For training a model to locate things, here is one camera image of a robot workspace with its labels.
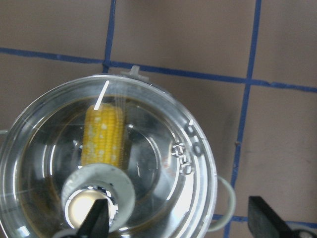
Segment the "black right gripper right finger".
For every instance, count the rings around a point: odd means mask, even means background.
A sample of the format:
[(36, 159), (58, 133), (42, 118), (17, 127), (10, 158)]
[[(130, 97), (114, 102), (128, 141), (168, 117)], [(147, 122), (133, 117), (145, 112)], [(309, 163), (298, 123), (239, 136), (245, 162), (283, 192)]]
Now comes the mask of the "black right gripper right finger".
[(254, 238), (315, 238), (306, 227), (291, 228), (260, 196), (248, 199), (248, 228)]

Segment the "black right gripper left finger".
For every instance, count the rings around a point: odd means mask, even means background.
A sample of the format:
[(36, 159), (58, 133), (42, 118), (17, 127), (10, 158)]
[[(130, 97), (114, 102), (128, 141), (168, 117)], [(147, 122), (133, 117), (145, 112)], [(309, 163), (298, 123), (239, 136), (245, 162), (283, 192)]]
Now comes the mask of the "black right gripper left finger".
[(107, 238), (109, 235), (109, 209), (107, 199), (97, 199), (84, 222), (72, 238)]

